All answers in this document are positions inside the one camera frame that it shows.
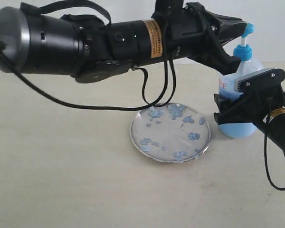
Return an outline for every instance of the white wall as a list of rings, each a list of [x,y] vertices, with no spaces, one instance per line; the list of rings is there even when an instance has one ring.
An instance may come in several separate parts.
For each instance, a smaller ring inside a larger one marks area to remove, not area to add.
[[[56,0],[0,0],[0,8],[4,6],[19,7],[21,2],[36,6],[52,3]],[[113,22],[148,19],[154,11],[155,0],[95,0],[112,15]],[[206,9],[217,14],[240,17],[253,23],[256,27],[254,35],[249,39],[255,56],[263,62],[285,62],[285,0],[200,0]],[[87,8],[62,10],[53,16],[63,13],[89,13],[95,11]],[[232,54],[236,41],[228,44],[226,50]]]

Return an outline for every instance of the black mount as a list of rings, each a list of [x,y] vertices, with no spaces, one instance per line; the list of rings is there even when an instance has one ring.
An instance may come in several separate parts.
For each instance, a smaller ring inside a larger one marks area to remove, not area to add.
[[[236,101],[214,95],[219,113],[214,113],[217,124],[250,123],[268,114],[268,103],[272,108],[285,107],[285,92],[282,82],[285,71],[265,69],[239,79],[237,90],[243,95]]]

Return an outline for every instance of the robotic arm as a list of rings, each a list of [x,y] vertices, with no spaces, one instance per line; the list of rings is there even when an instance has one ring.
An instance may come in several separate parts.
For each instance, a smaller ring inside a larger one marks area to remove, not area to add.
[[[46,16],[71,7],[92,8],[108,23],[94,15]],[[174,59],[189,58],[227,75],[237,71],[241,60],[229,56],[223,46],[240,37],[246,25],[242,19],[209,12],[198,2],[183,8],[183,0],[157,0],[150,20],[122,23],[112,23],[105,9],[88,0],[62,0],[40,8],[22,3],[20,9],[0,9],[0,70],[14,73],[46,98],[65,106],[136,111],[159,99],[132,109],[71,105],[38,89],[22,73],[69,75],[78,83],[94,83],[160,62],[165,63],[167,74],[167,59],[171,64]],[[238,100],[231,102],[215,94],[216,122],[253,122],[285,155],[284,79],[282,69],[265,69],[240,78],[235,90],[243,95]]]

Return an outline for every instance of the table surface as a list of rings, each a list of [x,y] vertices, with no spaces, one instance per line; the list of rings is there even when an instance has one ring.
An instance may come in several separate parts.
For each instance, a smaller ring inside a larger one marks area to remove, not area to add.
[[[285,70],[285,63],[265,66]],[[197,64],[176,69],[173,101],[200,111],[212,130],[207,152],[183,164],[135,149],[129,126],[136,112],[66,108],[0,72],[0,228],[285,228],[285,192],[266,178],[263,134],[221,134],[213,120],[217,73]],[[152,100],[163,68],[148,70]],[[68,76],[27,77],[72,103],[144,105],[139,71],[88,85]],[[283,153],[268,143],[272,178],[285,186]]]

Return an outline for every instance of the warning label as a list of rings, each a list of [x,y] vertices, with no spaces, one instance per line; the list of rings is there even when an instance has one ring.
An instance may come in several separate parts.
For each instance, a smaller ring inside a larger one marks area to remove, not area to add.
[[[151,41],[151,58],[158,58],[162,56],[162,32],[158,23],[151,19],[144,21],[150,35]]]
[[[275,110],[273,110],[272,112],[271,112],[271,114],[270,114],[270,119],[269,119],[269,123],[271,122],[271,121],[273,121],[273,119],[275,119],[277,116],[279,116],[279,115],[281,115],[281,114],[284,114],[285,113],[285,108],[278,108],[278,109],[275,109]],[[264,122],[266,123],[266,121],[267,121],[267,117],[268,117],[268,115],[264,118]]]

